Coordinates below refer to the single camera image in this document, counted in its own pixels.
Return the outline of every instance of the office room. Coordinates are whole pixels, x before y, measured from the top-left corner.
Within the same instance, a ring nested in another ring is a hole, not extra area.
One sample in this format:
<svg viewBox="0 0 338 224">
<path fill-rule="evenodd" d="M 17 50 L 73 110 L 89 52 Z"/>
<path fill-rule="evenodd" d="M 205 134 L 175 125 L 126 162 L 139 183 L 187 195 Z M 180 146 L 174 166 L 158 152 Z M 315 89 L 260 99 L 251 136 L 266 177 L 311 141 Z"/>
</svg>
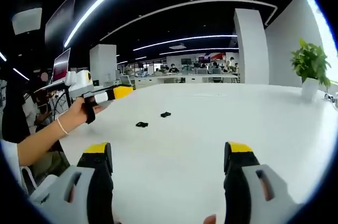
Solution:
<svg viewBox="0 0 338 224">
<path fill-rule="evenodd" d="M 338 56 L 316 0 L 6 3 L 5 212 L 277 224 L 323 211 L 309 206 L 336 158 Z"/>
</svg>

